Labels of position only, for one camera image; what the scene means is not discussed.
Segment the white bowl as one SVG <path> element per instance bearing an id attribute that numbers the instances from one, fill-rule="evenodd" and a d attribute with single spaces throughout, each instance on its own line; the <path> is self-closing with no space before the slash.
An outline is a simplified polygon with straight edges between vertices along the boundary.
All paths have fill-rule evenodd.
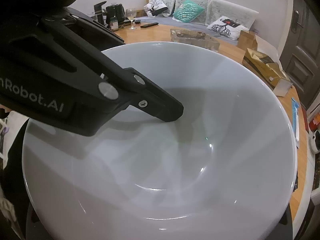
<path id="1" fill-rule="evenodd" d="M 265 239 L 283 216 L 297 150 L 281 103 L 255 74 L 170 42 L 105 54 L 184 106 L 175 122 L 136 109 L 83 137 L 30 120 L 23 172 L 54 239 Z"/>

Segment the wine glass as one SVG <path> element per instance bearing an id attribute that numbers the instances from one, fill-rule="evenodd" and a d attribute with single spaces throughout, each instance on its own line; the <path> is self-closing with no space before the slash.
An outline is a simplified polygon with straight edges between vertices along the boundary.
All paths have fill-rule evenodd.
<path id="1" fill-rule="evenodd" d="M 136 15 L 137 15 L 137 11 L 136 11 L 136 9 L 134 9 L 134 8 L 130 8 L 130 9 L 126 9 L 126 17 L 127 17 L 127 19 L 128 20 L 130 20 L 130 22 L 131 22 L 131 30 L 135 30 L 135 26 L 134 26 L 134 20 L 135 20 L 135 18 L 136 18 Z"/>

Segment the black white cushion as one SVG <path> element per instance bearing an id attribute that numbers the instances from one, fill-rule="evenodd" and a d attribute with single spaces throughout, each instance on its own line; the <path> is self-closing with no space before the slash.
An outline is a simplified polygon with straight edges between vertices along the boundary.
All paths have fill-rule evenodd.
<path id="1" fill-rule="evenodd" d="M 168 10 L 163 0 L 152 0 L 144 6 L 144 11 L 148 17 L 155 17 Z"/>

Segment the black remote control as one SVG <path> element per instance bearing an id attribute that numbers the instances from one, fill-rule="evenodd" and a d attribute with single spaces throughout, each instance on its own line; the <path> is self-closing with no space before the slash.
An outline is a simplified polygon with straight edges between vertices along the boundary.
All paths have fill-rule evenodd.
<path id="1" fill-rule="evenodd" d="M 141 25 L 140 27 L 142 29 L 146 29 L 146 28 L 150 28 L 150 27 L 153 27 L 153 26 L 157 26 L 157 25 L 159 25 L 158 22 L 153 22 L 153 23 L 148 23 L 148 24 L 145 24 L 145 25 Z"/>

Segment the dark door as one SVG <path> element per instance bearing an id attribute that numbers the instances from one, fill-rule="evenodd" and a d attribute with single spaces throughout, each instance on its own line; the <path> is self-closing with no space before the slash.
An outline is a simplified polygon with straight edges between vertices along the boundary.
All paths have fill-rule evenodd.
<path id="1" fill-rule="evenodd" d="M 319 93 L 319 39 L 319 23 L 309 6 L 304 0 L 293 0 L 291 25 L 280 62 L 305 108 Z"/>

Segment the green jar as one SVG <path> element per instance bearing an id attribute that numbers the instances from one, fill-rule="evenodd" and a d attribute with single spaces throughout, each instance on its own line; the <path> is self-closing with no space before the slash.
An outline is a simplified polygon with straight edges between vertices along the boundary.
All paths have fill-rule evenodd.
<path id="1" fill-rule="evenodd" d="M 117 31 L 117 30 L 119 29 L 118 20 L 117 20 L 116 17 L 110 18 L 109 28 L 110 28 L 112 31 Z"/>

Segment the white tree cushion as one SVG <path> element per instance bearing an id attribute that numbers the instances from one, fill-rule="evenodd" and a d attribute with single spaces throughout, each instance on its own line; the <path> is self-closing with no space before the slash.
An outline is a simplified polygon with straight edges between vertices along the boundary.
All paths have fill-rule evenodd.
<path id="1" fill-rule="evenodd" d="M 207 29 L 235 41 L 240 37 L 241 31 L 249 31 L 245 26 L 226 16 L 218 18 L 216 21 L 208 25 Z"/>

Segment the black kettle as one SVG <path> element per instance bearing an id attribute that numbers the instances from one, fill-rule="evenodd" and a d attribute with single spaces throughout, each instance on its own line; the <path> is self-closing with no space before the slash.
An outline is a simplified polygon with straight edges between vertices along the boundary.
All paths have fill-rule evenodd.
<path id="1" fill-rule="evenodd" d="M 125 11 L 121 3 L 109 5 L 105 8 L 106 12 L 106 23 L 110 23 L 110 19 L 115 17 L 119 24 L 124 23 L 125 21 Z"/>

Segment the grey sofa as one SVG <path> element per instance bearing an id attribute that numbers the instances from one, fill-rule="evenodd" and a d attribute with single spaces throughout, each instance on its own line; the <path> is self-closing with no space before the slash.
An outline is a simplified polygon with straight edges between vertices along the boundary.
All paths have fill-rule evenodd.
<path id="1" fill-rule="evenodd" d="M 170 25 L 179 28 L 202 31 L 215 38 L 224 40 L 233 45 L 236 45 L 240 36 L 240 31 L 249 31 L 255 22 L 259 12 L 243 7 L 225 0 L 189 0 L 200 7 L 203 11 L 191 22 L 184 23 L 174 18 L 174 13 L 181 7 L 186 0 L 162 0 L 168 7 L 167 11 L 157 16 L 140 16 L 138 19 L 143 23 L 157 22 L 163 25 Z M 223 36 L 220 33 L 211 29 L 212 25 L 218 24 L 226 26 L 223 20 L 229 19 L 232 23 L 236 23 L 235 31 L 230 26 L 227 27 L 231 31 L 229 36 Z"/>

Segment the gold tissue box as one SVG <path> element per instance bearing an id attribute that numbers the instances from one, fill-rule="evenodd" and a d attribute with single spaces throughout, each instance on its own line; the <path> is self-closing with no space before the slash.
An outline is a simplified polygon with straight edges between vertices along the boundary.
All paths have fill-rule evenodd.
<path id="1" fill-rule="evenodd" d="M 281 70 L 278 63 L 274 62 L 268 55 L 247 48 L 244 61 L 248 69 L 259 76 L 276 96 L 284 97 L 292 86 L 291 80 Z"/>

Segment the blue toothbrush package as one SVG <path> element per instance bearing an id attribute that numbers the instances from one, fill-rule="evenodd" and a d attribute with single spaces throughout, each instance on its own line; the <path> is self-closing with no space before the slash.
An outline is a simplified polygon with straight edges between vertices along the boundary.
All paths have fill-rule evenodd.
<path id="1" fill-rule="evenodd" d="M 299 144 L 300 144 L 299 114 L 298 114 L 299 104 L 294 98 L 291 98 L 291 105 L 292 105 L 292 127 L 295 133 L 296 146 L 297 148 L 299 148 Z"/>

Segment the teal cushion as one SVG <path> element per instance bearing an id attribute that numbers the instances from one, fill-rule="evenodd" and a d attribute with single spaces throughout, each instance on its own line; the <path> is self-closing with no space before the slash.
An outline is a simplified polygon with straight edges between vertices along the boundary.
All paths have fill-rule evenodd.
<path id="1" fill-rule="evenodd" d="M 183 22 L 190 23 L 204 12 L 204 8 L 191 0 L 185 0 L 173 14 L 173 18 Z"/>

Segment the glass ashtray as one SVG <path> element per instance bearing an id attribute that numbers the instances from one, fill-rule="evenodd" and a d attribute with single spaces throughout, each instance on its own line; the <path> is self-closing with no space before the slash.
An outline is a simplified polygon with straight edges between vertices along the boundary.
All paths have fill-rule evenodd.
<path id="1" fill-rule="evenodd" d="M 215 52 L 219 51 L 220 42 L 201 31 L 174 28 L 170 29 L 170 36 L 172 42 L 189 44 Z"/>

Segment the white black helmet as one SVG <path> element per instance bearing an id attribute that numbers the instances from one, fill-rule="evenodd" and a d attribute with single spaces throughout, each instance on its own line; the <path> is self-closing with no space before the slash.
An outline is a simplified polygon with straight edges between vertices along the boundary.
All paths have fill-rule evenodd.
<path id="1" fill-rule="evenodd" d="M 320 152 L 320 133 L 319 130 L 315 130 L 309 140 L 310 149 L 313 154 Z"/>

